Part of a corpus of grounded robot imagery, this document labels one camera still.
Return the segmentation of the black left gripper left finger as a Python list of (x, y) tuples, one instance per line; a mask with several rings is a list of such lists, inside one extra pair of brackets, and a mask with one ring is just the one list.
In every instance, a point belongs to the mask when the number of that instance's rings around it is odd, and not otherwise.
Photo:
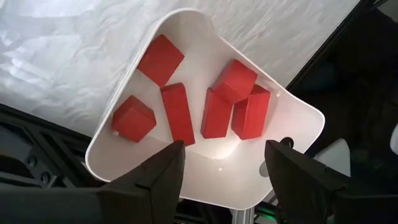
[(102, 223), (172, 223), (182, 188), (183, 141), (175, 141), (98, 192)]

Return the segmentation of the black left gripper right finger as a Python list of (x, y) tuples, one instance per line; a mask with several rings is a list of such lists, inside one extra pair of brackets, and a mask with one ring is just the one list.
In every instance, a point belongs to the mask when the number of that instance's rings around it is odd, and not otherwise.
[(325, 223), (333, 194), (347, 186), (348, 176), (275, 140), (266, 141), (264, 158), (287, 222)]

